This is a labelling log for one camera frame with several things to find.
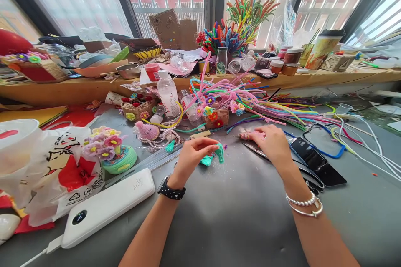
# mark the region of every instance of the yellow paper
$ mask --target yellow paper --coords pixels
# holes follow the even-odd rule
[[[67,109],[67,106],[58,106],[34,111],[4,111],[0,113],[0,122],[18,119],[36,119],[39,121],[39,126],[42,126],[60,116]]]

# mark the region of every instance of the white power bank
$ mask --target white power bank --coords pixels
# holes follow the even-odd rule
[[[77,204],[69,213],[61,241],[72,248],[155,192],[148,168]]]

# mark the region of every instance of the bangle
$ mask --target bangle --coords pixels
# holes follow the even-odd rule
[[[323,204],[322,204],[322,202],[320,201],[319,198],[316,198],[315,206],[316,206],[317,208],[320,207],[320,209],[317,210],[316,212],[315,212],[315,211],[312,211],[311,214],[309,214],[309,213],[304,213],[304,212],[302,212],[302,211],[300,211],[300,210],[297,210],[296,208],[294,208],[294,207],[291,205],[291,202],[290,202],[289,200],[288,200],[288,204],[289,204],[289,206],[292,207],[292,209],[293,209],[294,211],[296,211],[297,213],[299,213],[299,214],[301,214],[301,215],[309,216],[309,217],[315,217],[315,218],[317,218],[317,216],[323,211]]]
[[[311,194],[312,194],[312,198],[305,202],[299,202],[299,201],[293,200],[293,199],[289,198],[287,194],[285,194],[285,198],[288,200],[289,203],[292,202],[293,204],[296,204],[296,205],[299,205],[302,207],[309,207],[312,204],[314,204],[317,199],[315,194],[313,194],[312,192],[311,192]]]

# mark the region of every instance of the gray table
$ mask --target gray table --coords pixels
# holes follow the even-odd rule
[[[307,266],[275,168],[233,138],[258,124],[263,123],[245,123],[229,135],[224,130],[212,134],[212,138],[228,144],[226,162],[215,160],[208,168],[198,166],[192,174],[171,224],[161,266]],[[128,134],[124,143],[132,145],[140,159],[149,155],[134,138],[132,123],[127,124],[116,110],[103,114],[93,127],[100,125]],[[356,126],[366,130],[362,122]],[[400,162],[401,138],[375,125],[372,128],[384,154]],[[301,134],[292,126],[285,130]],[[375,147],[372,137],[361,135]],[[325,131],[314,129],[310,138],[321,149],[338,152],[338,145]],[[366,149],[355,146],[355,150],[385,168]],[[399,266],[401,183],[350,153],[329,161],[348,181],[346,186],[326,189],[321,194],[325,211],[344,242],[361,266]],[[174,162],[153,171],[156,186],[173,171]],[[73,249],[58,249],[30,266],[117,266],[156,198],[155,193]],[[58,220],[52,230],[15,235],[0,246],[0,266],[18,267],[40,253],[63,233],[65,222],[66,217]]]

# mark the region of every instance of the metal pot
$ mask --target metal pot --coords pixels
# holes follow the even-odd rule
[[[141,75],[141,68],[138,64],[134,63],[117,67],[116,70],[123,79],[134,79]]]

